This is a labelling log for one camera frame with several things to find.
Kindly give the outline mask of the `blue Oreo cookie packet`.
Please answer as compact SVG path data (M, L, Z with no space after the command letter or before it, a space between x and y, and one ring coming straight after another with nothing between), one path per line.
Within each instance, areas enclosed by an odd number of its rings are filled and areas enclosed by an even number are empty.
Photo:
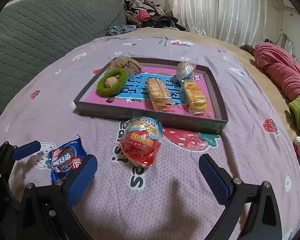
M51 150L49 152L51 183L64 179L72 170L79 168L86 156L80 137Z

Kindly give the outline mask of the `yellow snack pack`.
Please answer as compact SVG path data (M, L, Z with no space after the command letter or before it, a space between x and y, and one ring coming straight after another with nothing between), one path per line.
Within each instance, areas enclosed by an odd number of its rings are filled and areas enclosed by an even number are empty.
M207 109L207 98L197 82L186 80L183 82L183 90L189 112L202 114Z

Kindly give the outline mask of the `clear biscuit pack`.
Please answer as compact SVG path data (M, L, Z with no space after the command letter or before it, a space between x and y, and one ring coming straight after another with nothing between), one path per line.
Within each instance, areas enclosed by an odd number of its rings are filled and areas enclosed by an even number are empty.
M172 96L164 81L162 81L161 79L148 79L147 91L152 106L156 111L170 111L174 107Z

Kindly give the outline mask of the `brown walnut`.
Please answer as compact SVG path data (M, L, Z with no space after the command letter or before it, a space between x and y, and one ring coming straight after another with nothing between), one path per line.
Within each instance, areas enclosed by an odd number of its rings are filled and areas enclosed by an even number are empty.
M107 78L106 81L104 82L104 87L111 88L117 84L118 84L118 78L115 76L111 76L111 77Z

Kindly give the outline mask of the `pale surprise egg toy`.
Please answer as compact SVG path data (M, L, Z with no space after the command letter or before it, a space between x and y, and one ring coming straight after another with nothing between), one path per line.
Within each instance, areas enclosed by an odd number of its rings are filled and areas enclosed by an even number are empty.
M176 68L176 78L180 80L192 80L194 77L196 64L180 62Z

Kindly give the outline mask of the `beige fabric scrunchie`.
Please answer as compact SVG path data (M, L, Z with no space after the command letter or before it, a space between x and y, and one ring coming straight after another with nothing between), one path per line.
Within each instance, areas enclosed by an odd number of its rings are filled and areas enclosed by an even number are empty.
M117 68L124 69L129 77L142 72L143 66L135 59L127 56L119 56L110 62L109 71Z

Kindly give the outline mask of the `purple strawberry bedsheet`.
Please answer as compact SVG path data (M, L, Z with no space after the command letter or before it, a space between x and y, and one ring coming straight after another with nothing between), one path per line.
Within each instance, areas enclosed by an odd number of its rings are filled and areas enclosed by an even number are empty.
M136 168L120 152L119 121L81 116L74 98L93 71L120 56L189 61L209 67L229 121L218 137L168 131L152 167ZM223 212L202 176L203 153L249 184L269 181L282 234L300 228L300 168L270 100L224 45L184 38L98 38L46 67L0 116L0 145L33 140L61 146L80 137L98 170L75 214L93 239L204 239Z

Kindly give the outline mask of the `dark cardboard tray box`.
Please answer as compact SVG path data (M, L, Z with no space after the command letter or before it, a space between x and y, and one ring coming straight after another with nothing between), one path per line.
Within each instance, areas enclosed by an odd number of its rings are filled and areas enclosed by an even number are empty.
M155 67L176 70L178 65L178 61L166 59L137 57L136 61L138 61L143 68L154 65ZM165 127L174 127L211 134L221 133L228 123L229 118L217 82L215 81L211 70L207 66L202 66L200 64L196 65L194 81L199 84L207 98L207 109L203 114L192 114L191 116L188 116L173 114L168 111L156 111L155 109L151 111L146 109L115 107L111 105L81 102L81 98L93 85L93 83L95 81L99 82L104 77L109 66L109 64L106 64L75 97L74 103L79 114L117 120L129 120L140 116L148 116L158 120Z

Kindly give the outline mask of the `pink book in tray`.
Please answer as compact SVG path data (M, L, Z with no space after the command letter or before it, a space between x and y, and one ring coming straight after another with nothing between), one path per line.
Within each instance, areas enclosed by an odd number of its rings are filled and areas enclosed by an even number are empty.
M98 82L95 81L80 101L99 105L111 105L115 107L146 109L152 111L154 108L147 93L147 80L149 78L157 78L165 83L172 97L172 101L174 102L173 108L168 112L179 115L192 115L189 113L189 107L186 102L183 88L175 77L174 69L160 68L155 67L154 65L144 67L143 69L143 73L136 74L131 79L127 80L123 90L113 99L101 96L96 88Z

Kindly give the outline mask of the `grey quilted headboard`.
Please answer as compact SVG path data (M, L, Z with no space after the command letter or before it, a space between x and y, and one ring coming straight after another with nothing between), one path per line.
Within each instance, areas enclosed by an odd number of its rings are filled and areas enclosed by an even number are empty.
M37 74L125 24L125 0L22 0L0 13L0 114Z

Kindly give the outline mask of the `pink quilt roll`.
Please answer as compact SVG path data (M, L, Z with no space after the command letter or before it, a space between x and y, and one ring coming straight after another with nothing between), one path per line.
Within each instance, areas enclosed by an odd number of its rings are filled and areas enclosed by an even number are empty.
M288 101L300 96L300 65L287 51L262 42L255 47L254 57L258 68L270 77Z

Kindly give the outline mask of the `dark floral pillow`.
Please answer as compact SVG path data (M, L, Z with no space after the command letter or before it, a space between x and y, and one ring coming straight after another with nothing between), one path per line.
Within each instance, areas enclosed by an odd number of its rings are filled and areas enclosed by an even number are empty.
M106 32L106 36L116 36L116 35L122 35L126 33L133 32L137 29L136 25L114 25L108 28Z

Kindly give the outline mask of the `white striped curtain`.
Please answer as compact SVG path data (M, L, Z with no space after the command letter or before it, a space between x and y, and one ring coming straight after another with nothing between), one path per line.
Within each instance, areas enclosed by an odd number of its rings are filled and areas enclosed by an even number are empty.
M194 34L257 45L266 28L267 0L168 0L178 23Z

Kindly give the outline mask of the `pile of clothes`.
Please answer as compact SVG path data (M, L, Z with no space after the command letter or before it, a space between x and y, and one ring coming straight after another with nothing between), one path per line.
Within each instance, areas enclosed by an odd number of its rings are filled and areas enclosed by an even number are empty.
M178 23L171 12L167 12L160 4L149 0L125 1L125 16L128 24L137 28L167 28L185 31L186 28Z

